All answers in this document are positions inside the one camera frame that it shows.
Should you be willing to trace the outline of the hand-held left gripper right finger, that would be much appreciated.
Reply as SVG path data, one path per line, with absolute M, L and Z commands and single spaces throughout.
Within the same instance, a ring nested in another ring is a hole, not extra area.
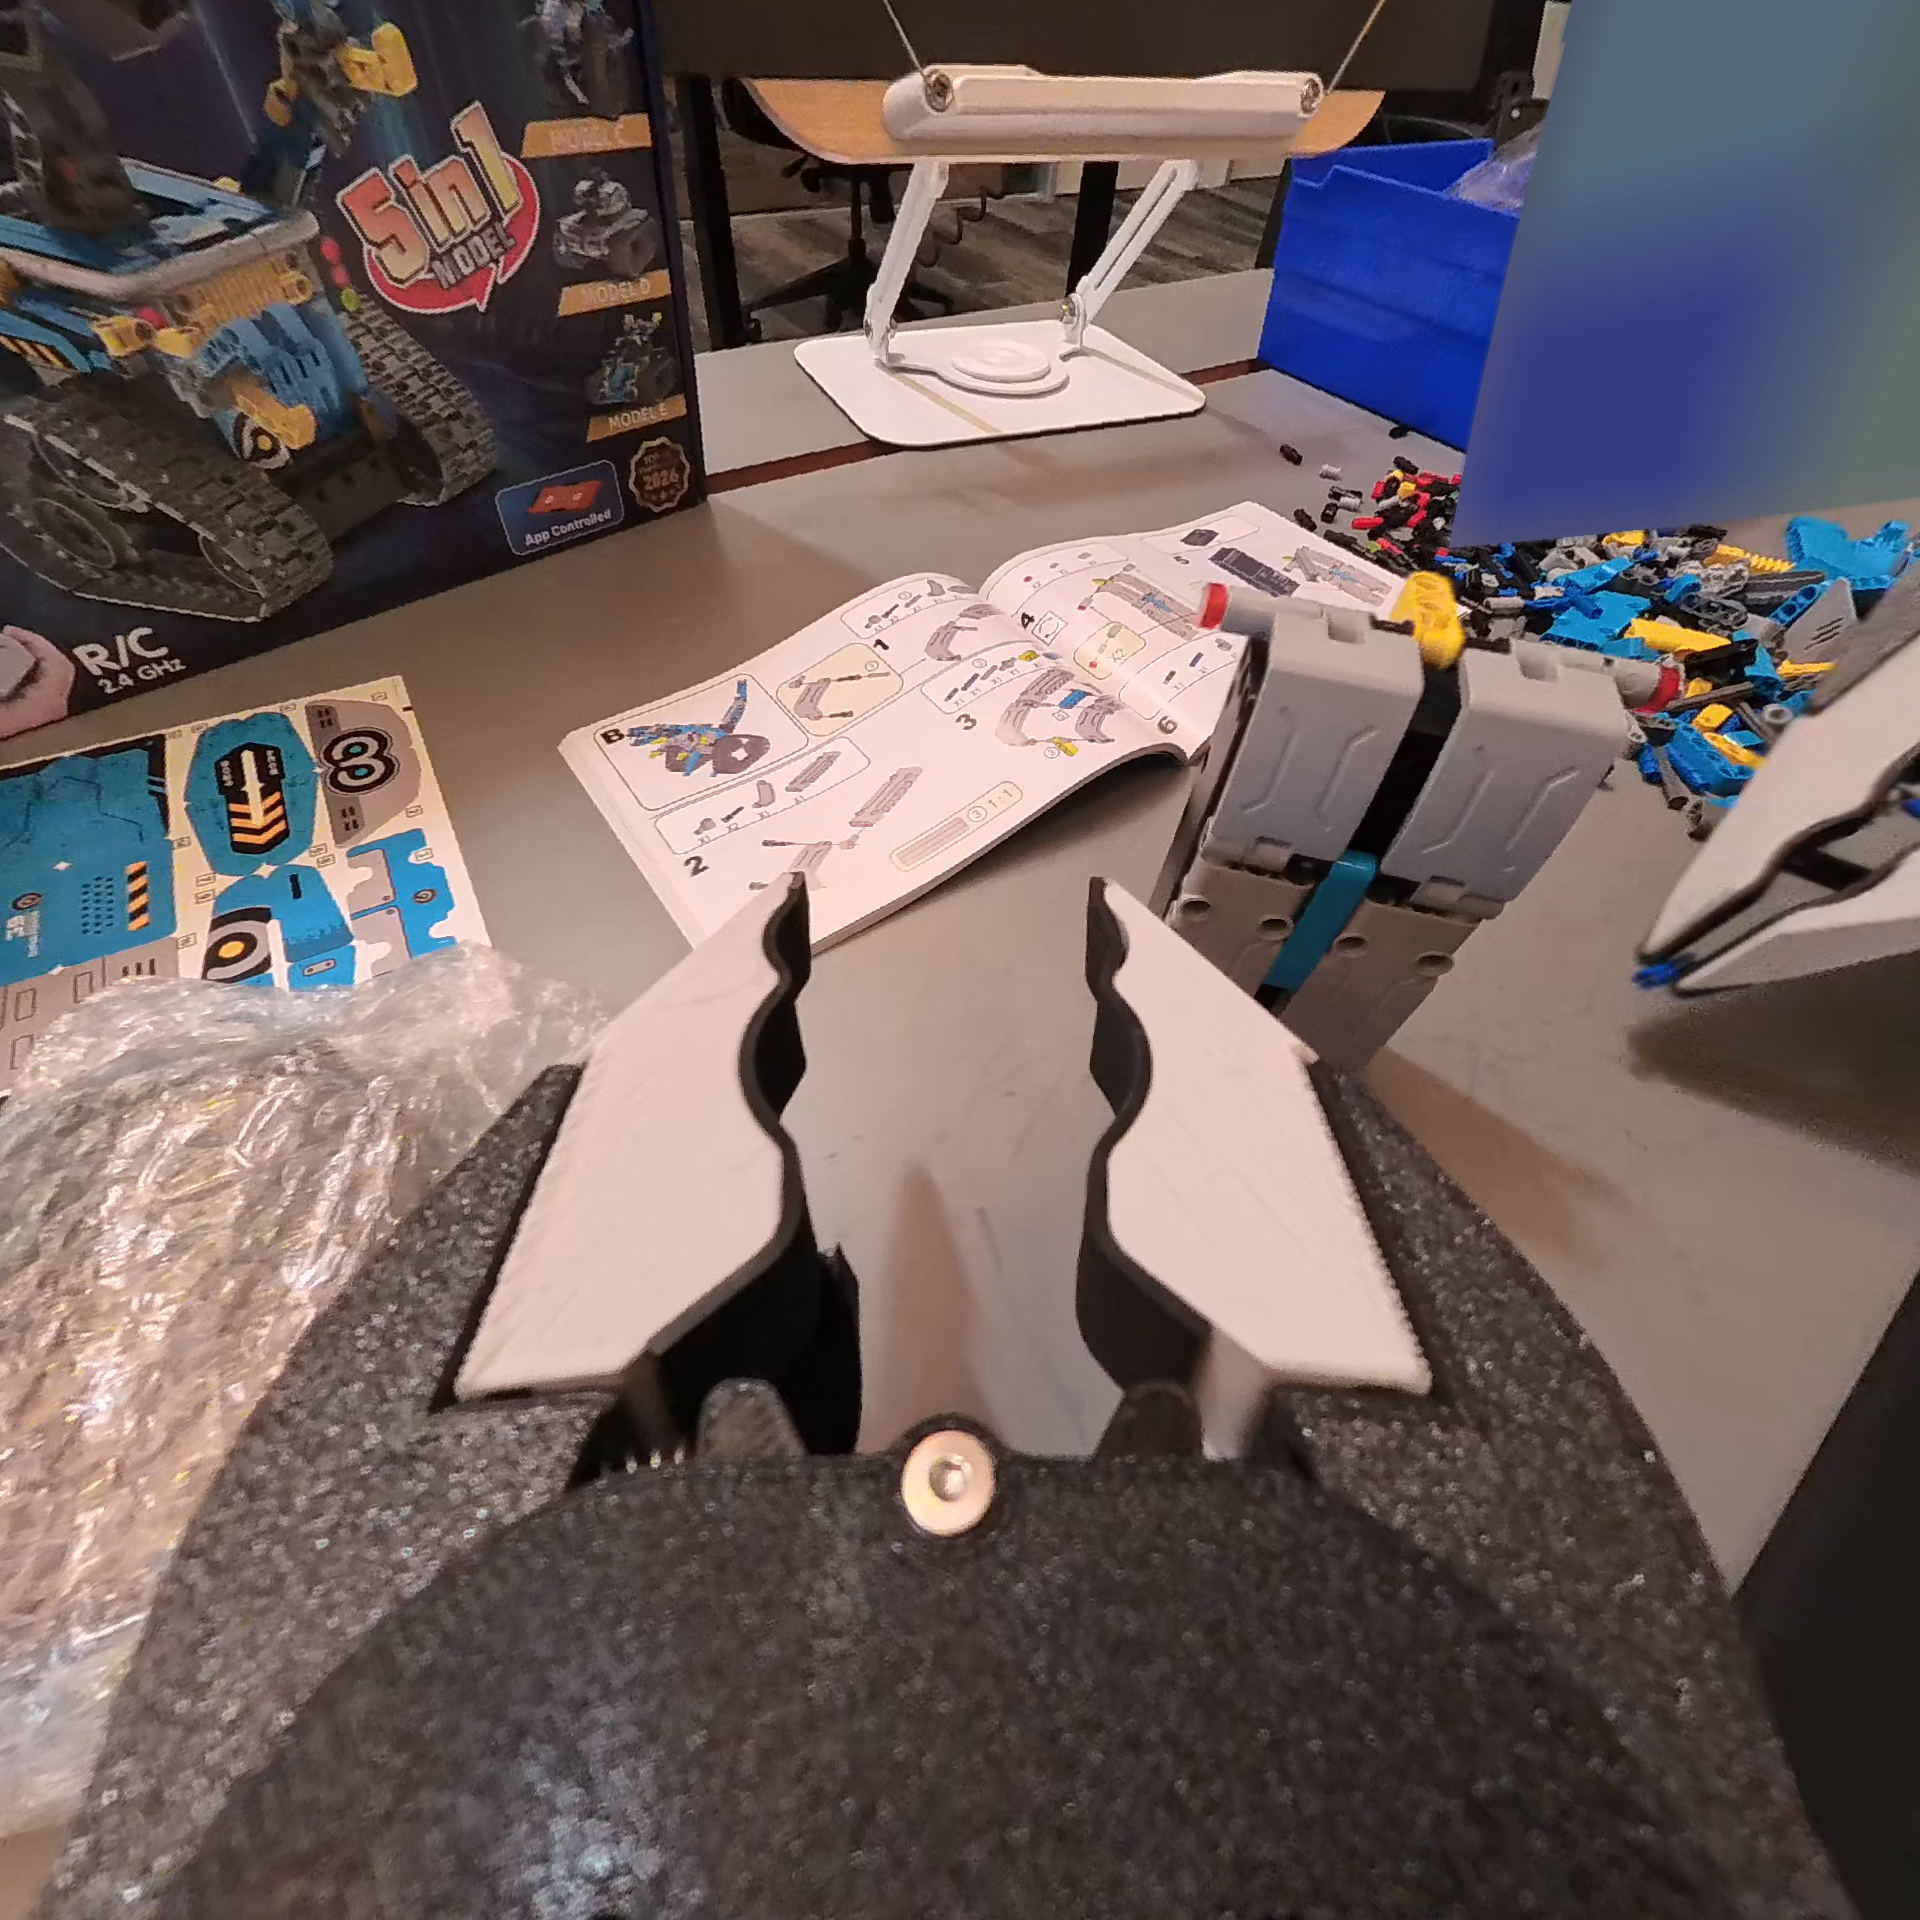
M 1283 1457 L 1307 1404 L 1430 1411 L 1430 1360 L 1305 1049 L 1110 878 L 1088 884 L 1076 1328 L 1102 1462 Z

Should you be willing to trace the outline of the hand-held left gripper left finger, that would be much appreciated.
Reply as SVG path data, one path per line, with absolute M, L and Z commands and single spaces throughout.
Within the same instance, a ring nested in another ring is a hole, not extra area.
M 453 1379 L 459 1404 L 611 1391 L 643 1454 L 771 1379 L 824 1299 L 784 1107 L 806 1068 L 804 878 L 761 890 L 602 1031 Z

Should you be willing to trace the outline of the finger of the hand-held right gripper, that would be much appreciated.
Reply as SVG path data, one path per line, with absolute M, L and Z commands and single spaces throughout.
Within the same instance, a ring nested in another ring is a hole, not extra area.
M 1917 856 L 1901 856 L 1820 904 L 1803 904 L 1708 959 L 1648 967 L 1680 998 L 1745 993 L 1917 954 Z
M 1878 867 L 1837 858 L 1865 828 L 1915 823 L 1917 603 L 1882 600 L 1670 890 L 1643 964 L 1708 959 Z

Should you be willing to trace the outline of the pile of toy bricks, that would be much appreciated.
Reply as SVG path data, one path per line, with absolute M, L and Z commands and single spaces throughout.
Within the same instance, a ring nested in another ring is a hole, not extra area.
M 1635 715 L 1630 758 L 1696 841 L 1810 710 L 1883 593 L 1915 578 L 1904 521 L 1852 537 L 1793 516 L 1781 559 L 1709 523 L 1460 544 L 1457 471 L 1397 455 L 1370 490 L 1330 464 L 1321 478 L 1326 499 L 1293 521 L 1395 577 L 1440 578 L 1466 640 L 1545 640 L 1611 673 Z

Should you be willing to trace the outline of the black and grey brick assembly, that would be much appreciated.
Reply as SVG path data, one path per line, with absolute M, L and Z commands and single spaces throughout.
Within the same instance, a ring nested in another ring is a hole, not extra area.
M 1155 912 L 1355 1072 L 1517 900 L 1611 767 L 1602 668 L 1537 640 L 1430 663 L 1408 616 L 1210 587 L 1242 640 Z

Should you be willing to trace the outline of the grey desk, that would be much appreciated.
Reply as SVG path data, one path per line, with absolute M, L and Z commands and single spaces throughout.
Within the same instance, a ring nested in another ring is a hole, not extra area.
M 914 568 L 1156 531 L 1390 432 L 1277 374 L 1201 417 L 722 476 L 708 502 L 4 746 L 4 762 L 308 690 L 404 679 L 496 946 L 624 1006 L 683 942 L 563 764 L 566 732 L 738 666 Z M 825 954 L 787 1122 L 860 1280 L 865 1442 L 940 1411 L 1081 1451 L 1114 1404 L 1073 1322 L 1088 878 L 1148 888 L 1184 775 L 1105 775 L 942 891 Z M 1793 1497 L 1915 1273 L 1915 962 L 1669 1001 L 1635 948 L 1690 863 L 1617 775 L 1370 1089 L 1539 1266 L 1640 1406 L 1728 1579 Z
M 1125 286 L 1098 322 L 1169 374 L 1208 390 L 1260 371 L 1272 271 Z M 858 432 L 797 367 L 797 343 L 758 343 L 694 358 L 708 492 L 891 454 Z

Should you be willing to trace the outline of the clear bubble wrap bag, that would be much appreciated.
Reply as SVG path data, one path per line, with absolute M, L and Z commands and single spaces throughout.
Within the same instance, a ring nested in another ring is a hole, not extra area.
M 454 944 L 346 990 L 139 980 L 2 1115 L 2 1826 L 69 1818 L 161 1572 L 378 1236 L 608 1004 Z

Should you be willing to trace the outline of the blue sticker sheet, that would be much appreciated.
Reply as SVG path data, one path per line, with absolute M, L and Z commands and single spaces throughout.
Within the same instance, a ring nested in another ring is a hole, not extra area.
M 2 774 L 2 1091 L 130 980 L 323 993 L 486 944 L 401 678 Z

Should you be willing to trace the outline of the open instruction booklet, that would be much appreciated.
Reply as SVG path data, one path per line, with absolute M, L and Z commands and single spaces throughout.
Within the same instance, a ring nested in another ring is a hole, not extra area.
M 1188 767 L 1242 638 L 1210 587 L 1386 617 L 1401 580 L 1257 504 L 1045 544 L 981 587 L 917 570 L 561 754 L 691 944 L 806 884 L 816 954 L 889 919 L 1110 769 Z

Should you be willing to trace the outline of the blue plastic bin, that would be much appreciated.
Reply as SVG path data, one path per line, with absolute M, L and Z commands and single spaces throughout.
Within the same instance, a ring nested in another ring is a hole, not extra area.
M 1451 187 L 1493 154 L 1481 137 L 1298 159 L 1261 363 L 1466 448 L 1520 215 Z

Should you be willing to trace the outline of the white tablet stand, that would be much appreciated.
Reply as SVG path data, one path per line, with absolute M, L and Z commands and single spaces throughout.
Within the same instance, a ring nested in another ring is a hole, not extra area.
M 1109 335 L 1098 315 L 1204 169 L 1204 154 L 1284 152 L 1328 86 L 1313 72 L 1197 81 L 1059 78 L 1026 64 L 924 64 L 885 90 L 881 122 L 913 159 L 860 336 L 796 351 L 858 432 L 944 448 L 1194 417 L 1203 391 Z M 954 161 L 1160 159 L 1054 321 L 900 327 L 896 310 Z

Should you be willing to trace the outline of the toy robot kit box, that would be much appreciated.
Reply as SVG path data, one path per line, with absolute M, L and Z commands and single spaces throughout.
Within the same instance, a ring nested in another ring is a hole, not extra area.
M 651 4 L 2 4 L 2 739 L 706 494 Z

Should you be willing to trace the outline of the round wooden tabletop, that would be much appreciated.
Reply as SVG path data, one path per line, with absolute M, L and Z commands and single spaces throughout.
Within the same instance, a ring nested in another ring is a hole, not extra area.
M 882 123 L 881 81 L 747 81 L 757 107 L 804 154 L 846 166 L 902 166 L 914 161 L 1283 161 L 1293 154 L 1336 154 L 1377 119 L 1379 90 L 1344 88 L 1326 96 L 1313 122 L 1291 135 L 1049 135 L 1019 130 L 1008 137 L 950 135 L 899 140 Z

